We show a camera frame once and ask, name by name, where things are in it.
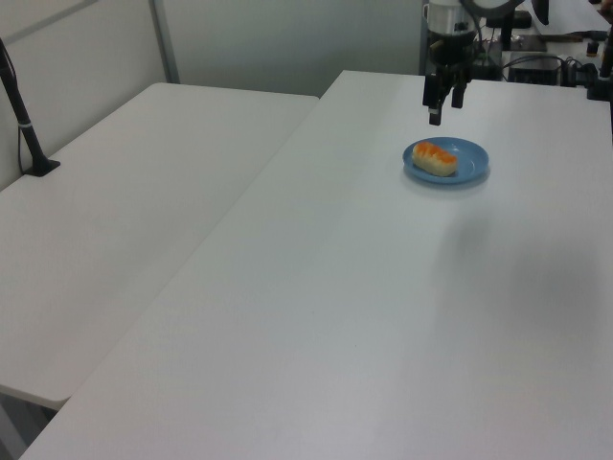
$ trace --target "white table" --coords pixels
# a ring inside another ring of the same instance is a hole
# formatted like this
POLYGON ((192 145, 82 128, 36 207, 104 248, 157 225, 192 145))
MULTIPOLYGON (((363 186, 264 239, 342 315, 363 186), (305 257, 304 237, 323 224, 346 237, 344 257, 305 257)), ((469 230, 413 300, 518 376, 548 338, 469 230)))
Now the white table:
POLYGON ((0 392, 59 408, 315 106, 155 84, 0 194, 0 392))
POLYGON ((344 73, 37 459, 610 459, 613 156, 584 91, 344 73), (461 136, 487 180, 408 177, 461 136))

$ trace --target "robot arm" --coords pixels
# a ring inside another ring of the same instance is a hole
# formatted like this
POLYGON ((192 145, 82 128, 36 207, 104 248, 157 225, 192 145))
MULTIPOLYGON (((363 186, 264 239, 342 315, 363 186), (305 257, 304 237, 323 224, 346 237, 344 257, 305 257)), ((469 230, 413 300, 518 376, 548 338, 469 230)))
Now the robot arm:
POLYGON ((423 105, 430 124, 440 125, 444 100, 453 90, 451 106, 462 108, 470 67, 479 50, 475 36, 480 17, 504 17, 524 0, 430 0, 424 7, 430 34, 429 58, 436 73, 426 76, 423 105))

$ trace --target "floor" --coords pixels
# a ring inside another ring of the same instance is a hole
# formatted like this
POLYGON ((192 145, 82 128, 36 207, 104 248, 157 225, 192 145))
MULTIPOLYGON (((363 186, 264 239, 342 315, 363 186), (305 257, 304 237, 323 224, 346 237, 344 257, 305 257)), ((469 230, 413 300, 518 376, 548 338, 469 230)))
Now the floor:
POLYGON ((0 460, 17 460, 56 412, 0 393, 0 460))

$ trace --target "white wall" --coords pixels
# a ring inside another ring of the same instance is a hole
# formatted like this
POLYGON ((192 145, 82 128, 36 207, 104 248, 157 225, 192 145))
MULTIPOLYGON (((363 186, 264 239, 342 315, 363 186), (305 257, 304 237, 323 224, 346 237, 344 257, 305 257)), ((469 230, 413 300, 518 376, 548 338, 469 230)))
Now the white wall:
POLYGON ((344 69, 417 74, 421 0, 157 0, 182 83, 321 96, 344 69))
MULTIPOLYGON (((166 80, 148 0, 95 2, 7 49, 47 156, 150 84, 166 80)), ((19 176, 16 130, 2 88, 0 190, 19 176)))

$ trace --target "bread roll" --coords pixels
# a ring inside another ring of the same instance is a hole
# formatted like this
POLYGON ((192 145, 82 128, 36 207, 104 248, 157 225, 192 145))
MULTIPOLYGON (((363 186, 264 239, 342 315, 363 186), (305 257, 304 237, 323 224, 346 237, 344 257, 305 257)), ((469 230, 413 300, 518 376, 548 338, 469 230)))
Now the bread roll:
POLYGON ((413 164, 428 173, 445 177, 458 169, 458 158, 430 142, 419 142, 413 148, 413 164))

